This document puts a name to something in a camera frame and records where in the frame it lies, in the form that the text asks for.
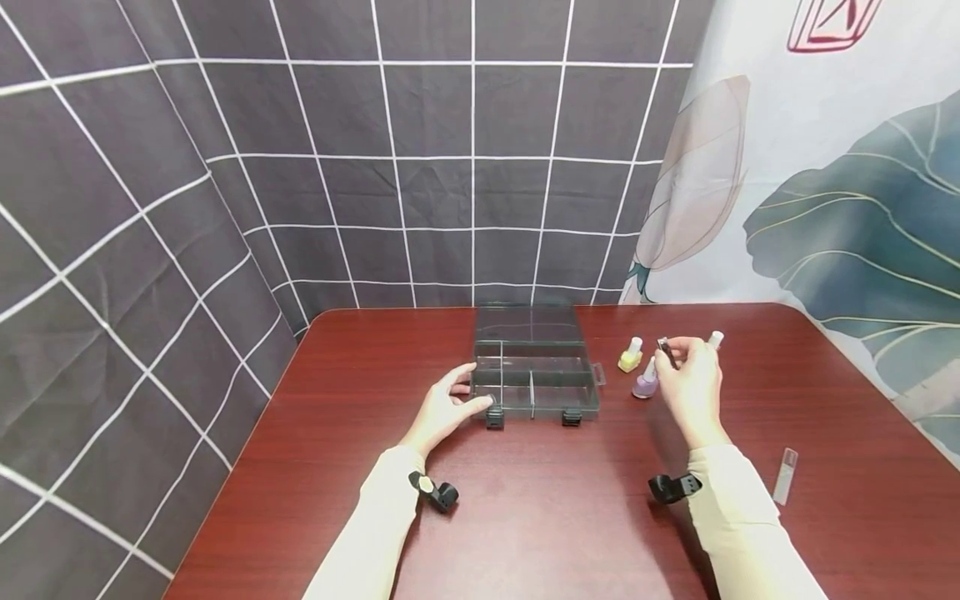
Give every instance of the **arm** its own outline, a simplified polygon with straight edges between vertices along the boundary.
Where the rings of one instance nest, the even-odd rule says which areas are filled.
[[[694,449],[690,472],[704,484],[690,496],[693,526],[724,600],[826,600],[754,466],[736,446]]]
[[[703,487],[690,496],[700,544],[710,556],[724,600],[826,600],[780,525],[780,512],[754,466],[720,423],[723,374],[716,350],[695,338],[674,338],[680,368],[657,351],[664,400],[690,451],[690,472]]]
[[[350,598],[387,600],[396,564],[417,515],[419,493],[410,485],[413,471],[424,473],[430,451],[470,416],[486,410],[492,398],[463,402],[475,364],[449,372],[430,391],[400,444],[380,455],[360,488],[360,500],[340,536],[314,574],[303,600]]]

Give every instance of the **person's left hand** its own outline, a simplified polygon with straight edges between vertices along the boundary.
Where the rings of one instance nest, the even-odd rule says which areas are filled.
[[[469,393],[470,386],[466,382],[476,367],[476,363],[461,365],[430,387],[414,424],[400,440],[400,445],[413,448],[425,461],[430,451],[460,423],[491,407],[491,396],[479,396],[467,402],[455,396]]]

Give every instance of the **gray grid curtain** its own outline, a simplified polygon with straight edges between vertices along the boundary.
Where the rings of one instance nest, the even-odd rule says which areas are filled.
[[[616,302],[710,0],[0,0],[0,597],[158,598],[329,308]]]

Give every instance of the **purple nail polish bottle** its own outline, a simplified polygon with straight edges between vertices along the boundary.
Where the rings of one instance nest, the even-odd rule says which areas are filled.
[[[647,363],[647,370],[636,379],[633,394],[638,398],[648,398],[652,396],[656,390],[657,371],[654,369],[654,359],[651,357],[650,362]]]

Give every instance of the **beige sleeve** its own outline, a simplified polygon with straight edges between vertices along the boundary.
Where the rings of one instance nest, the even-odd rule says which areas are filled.
[[[826,600],[736,446],[693,450],[689,468],[704,484],[689,498],[690,513],[723,600]]]
[[[406,446],[380,455],[360,501],[310,581],[303,600],[388,600],[420,495],[407,477],[423,459]]]

